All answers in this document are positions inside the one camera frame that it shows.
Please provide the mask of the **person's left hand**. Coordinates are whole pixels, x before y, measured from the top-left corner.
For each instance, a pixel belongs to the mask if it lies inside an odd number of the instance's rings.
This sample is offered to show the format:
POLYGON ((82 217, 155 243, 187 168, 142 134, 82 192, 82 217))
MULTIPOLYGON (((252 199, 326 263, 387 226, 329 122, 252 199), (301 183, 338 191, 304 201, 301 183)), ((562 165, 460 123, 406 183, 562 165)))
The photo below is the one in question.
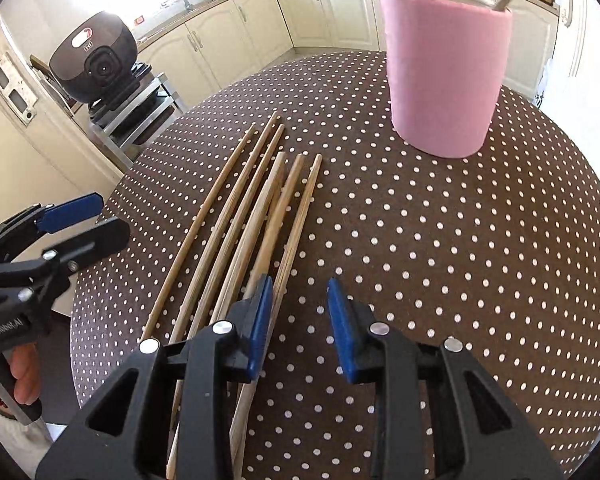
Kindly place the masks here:
POLYGON ((19 404, 31 405, 41 393, 41 371, 38 349, 34 342, 12 349, 10 372, 15 378, 12 396, 19 404))

